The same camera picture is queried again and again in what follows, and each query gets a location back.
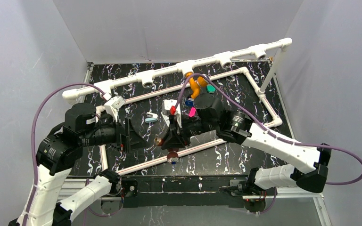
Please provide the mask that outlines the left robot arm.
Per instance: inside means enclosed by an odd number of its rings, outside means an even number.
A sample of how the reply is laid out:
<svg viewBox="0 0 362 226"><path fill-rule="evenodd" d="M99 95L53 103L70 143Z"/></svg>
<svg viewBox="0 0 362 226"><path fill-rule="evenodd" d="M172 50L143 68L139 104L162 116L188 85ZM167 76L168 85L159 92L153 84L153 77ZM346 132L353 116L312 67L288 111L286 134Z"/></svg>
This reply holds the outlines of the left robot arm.
<svg viewBox="0 0 362 226"><path fill-rule="evenodd" d="M115 144L128 152L147 142L134 130L131 119L100 123L89 103L73 105L63 123L55 126L36 149L37 175L22 214L11 226L69 226L85 208L104 195L122 191L121 176L109 169L66 200L58 201L62 185L86 147Z"/></svg>

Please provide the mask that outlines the teal green eraser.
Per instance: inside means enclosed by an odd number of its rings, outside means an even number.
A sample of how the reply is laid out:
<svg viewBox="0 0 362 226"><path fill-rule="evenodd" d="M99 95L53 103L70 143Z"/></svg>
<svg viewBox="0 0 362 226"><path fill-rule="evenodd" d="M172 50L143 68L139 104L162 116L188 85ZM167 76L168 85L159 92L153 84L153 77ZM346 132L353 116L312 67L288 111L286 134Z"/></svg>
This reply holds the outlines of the teal green eraser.
<svg viewBox="0 0 362 226"><path fill-rule="evenodd" d="M216 92L215 87L214 87L213 85L211 85L211 84L208 84L208 85L206 86L206 90L207 90L207 92L210 93L210 94L213 94L213 93Z"/></svg>

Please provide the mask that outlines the brown plastic faucet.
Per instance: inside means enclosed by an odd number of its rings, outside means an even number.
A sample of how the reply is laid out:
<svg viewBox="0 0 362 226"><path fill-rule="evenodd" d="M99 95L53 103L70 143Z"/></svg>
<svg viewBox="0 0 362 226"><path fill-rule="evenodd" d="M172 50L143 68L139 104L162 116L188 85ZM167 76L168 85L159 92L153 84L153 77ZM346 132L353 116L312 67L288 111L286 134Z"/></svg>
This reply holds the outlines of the brown plastic faucet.
<svg viewBox="0 0 362 226"><path fill-rule="evenodd" d="M154 144L163 147L164 146L164 140L156 137L154 139ZM167 162L174 165L179 161L179 155L178 155L178 148L167 148Z"/></svg>

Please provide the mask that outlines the orange plastic faucet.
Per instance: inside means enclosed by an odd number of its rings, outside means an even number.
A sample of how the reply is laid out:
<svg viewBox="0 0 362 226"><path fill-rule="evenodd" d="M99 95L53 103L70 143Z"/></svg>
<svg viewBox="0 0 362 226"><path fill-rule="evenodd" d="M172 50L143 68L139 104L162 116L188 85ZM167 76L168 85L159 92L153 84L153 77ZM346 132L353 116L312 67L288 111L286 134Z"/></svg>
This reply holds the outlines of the orange plastic faucet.
<svg viewBox="0 0 362 226"><path fill-rule="evenodd" d="M197 79L194 79L193 77L189 78L193 72L187 72L184 74L184 77L186 78L186 81L189 83L190 88L192 89L193 93L191 94L191 98L195 99L200 94L201 88L205 88L209 83L204 79L204 77L199 76Z"/></svg>

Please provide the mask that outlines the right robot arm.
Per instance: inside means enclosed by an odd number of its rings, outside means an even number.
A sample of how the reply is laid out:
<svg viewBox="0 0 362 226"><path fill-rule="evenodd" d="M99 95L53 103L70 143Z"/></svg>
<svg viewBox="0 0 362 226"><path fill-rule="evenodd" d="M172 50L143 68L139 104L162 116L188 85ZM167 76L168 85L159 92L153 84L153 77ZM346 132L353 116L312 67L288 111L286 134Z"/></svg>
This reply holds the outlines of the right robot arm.
<svg viewBox="0 0 362 226"><path fill-rule="evenodd" d="M294 139L273 130L263 130L258 123L239 111L224 108L220 99L204 93L195 101L196 116L181 114L176 100L164 100L162 113L169 118L168 129L156 144L167 150L167 159L176 163L178 151L190 145L192 136L215 131L229 143L252 147L271 154L285 165L269 169L251 169L247 190L258 195L273 187L297 186L312 193L321 193L328 176L331 151L328 148L299 146Z"/></svg>

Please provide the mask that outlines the black front base bar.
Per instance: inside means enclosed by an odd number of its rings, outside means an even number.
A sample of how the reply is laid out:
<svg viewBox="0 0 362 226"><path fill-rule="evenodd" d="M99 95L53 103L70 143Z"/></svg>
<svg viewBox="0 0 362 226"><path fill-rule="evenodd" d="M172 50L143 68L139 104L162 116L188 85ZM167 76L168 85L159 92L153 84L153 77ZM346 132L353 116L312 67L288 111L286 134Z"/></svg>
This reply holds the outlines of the black front base bar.
<svg viewBox="0 0 362 226"><path fill-rule="evenodd" d="M232 180L244 184L247 176L126 176L122 178L124 206L243 207L243 198L231 194Z"/></svg>

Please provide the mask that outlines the white PVC pipe frame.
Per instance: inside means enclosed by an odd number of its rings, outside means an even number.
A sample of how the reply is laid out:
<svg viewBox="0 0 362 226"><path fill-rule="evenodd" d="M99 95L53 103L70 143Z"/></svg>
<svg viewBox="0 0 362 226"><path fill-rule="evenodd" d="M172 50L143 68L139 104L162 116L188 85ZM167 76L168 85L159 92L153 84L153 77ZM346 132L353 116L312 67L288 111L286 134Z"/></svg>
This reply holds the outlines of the white PVC pipe frame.
<svg viewBox="0 0 362 226"><path fill-rule="evenodd" d="M203 73L214 77L214 83L234 102L252 112L259 121L285 135L290 135L287 116L279 95L275 69L280 58L291 45L290 38L247 49L223 52L214 56L180 63L90 63L86 81L101 88L109 88L125 98L120 118L129 117L147 146L122 153L112 145L86 150L73 170L77 176L94 175L101 170L123 170L129 166L154 160L165 155L153 143L156 134L162 135L166 123L161 115L162 101L176 99L185 72ZM146 113L158 115L158 120L145 123ZM227 175L244 174L251 168L272 168L284 164L273 155L251 147L226 144L208 132L191 139L193 147L202 151L183 157L174 166L161 164L135 172L137 176L153 175Z"/></svg>

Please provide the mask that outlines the small white teal clip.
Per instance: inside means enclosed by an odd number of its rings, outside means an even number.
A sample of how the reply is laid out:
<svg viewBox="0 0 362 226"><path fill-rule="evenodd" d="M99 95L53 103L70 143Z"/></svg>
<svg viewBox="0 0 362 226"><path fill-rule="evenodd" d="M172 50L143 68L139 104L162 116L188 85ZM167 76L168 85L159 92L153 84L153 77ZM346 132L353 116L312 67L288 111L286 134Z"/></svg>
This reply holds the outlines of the small white teal clip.
<svg viewBox="0 0 362 226"><path fill-rule="evenodd" d="M146 118L144 119L145 123L153 123L158 120L158 115L156 113L147 112Z"/></svg>

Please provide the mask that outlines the pink plastic clip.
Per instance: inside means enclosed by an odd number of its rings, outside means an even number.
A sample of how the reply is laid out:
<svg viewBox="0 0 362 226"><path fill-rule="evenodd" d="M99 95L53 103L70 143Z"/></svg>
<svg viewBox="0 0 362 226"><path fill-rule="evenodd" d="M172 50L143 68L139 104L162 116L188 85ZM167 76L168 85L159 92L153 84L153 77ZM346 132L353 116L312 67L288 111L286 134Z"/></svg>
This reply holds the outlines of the pink plastic clip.
<svg viewBox="0 0 362 226"><path fill-rule="evenodd" d="M192 108L190 109L190 111L189 111L188 116L189 116L189 117L194 117L194 116L196 116L196 113L197 113L196 108L192 107Z"/></svg>

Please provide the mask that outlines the blue stapler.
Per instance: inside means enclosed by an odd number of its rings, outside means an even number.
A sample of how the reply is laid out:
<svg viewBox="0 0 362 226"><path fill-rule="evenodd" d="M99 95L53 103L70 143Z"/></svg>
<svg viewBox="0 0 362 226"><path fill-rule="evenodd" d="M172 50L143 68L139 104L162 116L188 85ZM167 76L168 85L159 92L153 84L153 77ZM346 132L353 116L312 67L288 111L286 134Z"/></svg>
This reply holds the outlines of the blue stapler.
<svg viewBox="0 0 362 226"><path fill-rule="evenodd" d="M194 99L188 98L185 100L185 105L188 107L194 107Z"/></svg>

